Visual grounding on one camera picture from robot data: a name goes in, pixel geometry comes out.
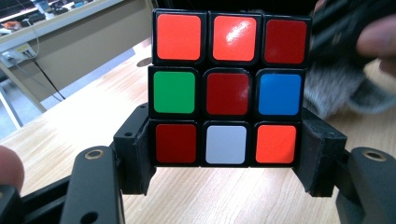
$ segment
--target rubik's cube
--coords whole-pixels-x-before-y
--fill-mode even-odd
[[[292,167],[310,30],[304,16],[155,9],[152,164]]]

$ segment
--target green sticker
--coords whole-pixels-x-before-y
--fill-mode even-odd
[[[154,74],[154,109],[158,113],[190,114],[195,108],[195,77],[191,72]]]

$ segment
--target wooden table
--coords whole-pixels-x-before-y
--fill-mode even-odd
[[[149,48],[95,80],[0,144],[25,166],[22,195],[70,175],[88,147],[108,146],[113,134],[148,100]],[[396,93],[396,80],[368,73]],[[396,156],[396,108],[378,115],[344,112],[329,119],[348,136],[346,148],[365,146]],[[127,223],[337,223],[332,198],[312,198],[291,169],[159,168],[147,196],[124,196]]]

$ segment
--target orange sticker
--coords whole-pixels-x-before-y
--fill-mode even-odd
[[[257,22],[249,17],[218,16],[214,20],[213,57],[216,60],[253,60]]]
[[[256,161],[292,163],[297,130],[289,125],[262,125],[257,133]]]
[[[201,19],[193,15],[161,14],[157,19],[157,55],[163,60],[198,60]]]

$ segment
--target human hand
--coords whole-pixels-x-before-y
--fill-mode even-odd
[[[362,56],[380,59],[379,68],[396,77],[396,14],[364,28],[356,48]]]
[[[21,159],[13,150],[0,146],[0,185],[13,185],[21,192],[23,179]]]

